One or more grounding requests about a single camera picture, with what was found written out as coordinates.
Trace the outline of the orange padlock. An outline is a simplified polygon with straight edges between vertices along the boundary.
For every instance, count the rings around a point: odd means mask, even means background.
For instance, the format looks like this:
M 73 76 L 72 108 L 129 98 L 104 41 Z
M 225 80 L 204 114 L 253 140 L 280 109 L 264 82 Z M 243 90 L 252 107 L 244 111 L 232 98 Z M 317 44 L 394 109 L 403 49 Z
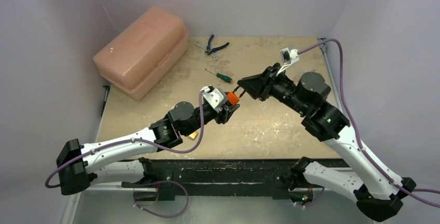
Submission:
M 236 86 L 232 91 L 227 93 L 227 101 L 231 106 L 235 106 L 239 103 L 240 98 L 245 94 L 245 92 L 246 91 L 242 87 Z

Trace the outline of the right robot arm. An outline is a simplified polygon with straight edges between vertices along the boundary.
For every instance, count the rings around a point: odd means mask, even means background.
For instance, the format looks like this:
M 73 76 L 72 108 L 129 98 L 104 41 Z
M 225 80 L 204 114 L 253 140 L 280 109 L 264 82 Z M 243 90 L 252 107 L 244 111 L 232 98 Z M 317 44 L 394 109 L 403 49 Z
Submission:
M 365 216 L 377 222 L 394 217 L 403 207 L 403 198 L 415 189 L 413 179 L 395 174 L 356 137 L 348 118 L 327 101 L 331 88 L 321 74 L 306 72 L 294 83 L 276 63 L 237 84 L 255 100 L 273 97 L 299 113 L 306 131 L 339 154 L 353 170 L 353 175 L 348 175 L 302 157 L 291 167 L 289 176 L 281 176 L 290 189 L 305 184 L 322 186 L 353 201 Z

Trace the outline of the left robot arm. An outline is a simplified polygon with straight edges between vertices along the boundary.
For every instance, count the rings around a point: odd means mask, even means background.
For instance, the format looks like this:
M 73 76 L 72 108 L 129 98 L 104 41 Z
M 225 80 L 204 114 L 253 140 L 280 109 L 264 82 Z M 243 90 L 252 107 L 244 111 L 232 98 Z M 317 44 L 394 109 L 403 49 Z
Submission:
M 155 173 L 141 159 L 133 162 L 125 159 L 163 150 L 179 153 L 175 147 L 182 144 L 184 136 L 198 131 L 202 139 L 206 124 L 212 120 L 217 124 L 227 123 L 240 106 L 233 92 L 209 87 L 200 91 L 198 100 L 198 107 L 179 102 L 162 119 L 123 137 L 87 144 L 77 139 L 67 141 L 56 159 L 57 169 L 53 172 L 59 179 L 56 187 L 62 195 L 115 181 L 149 187 Z

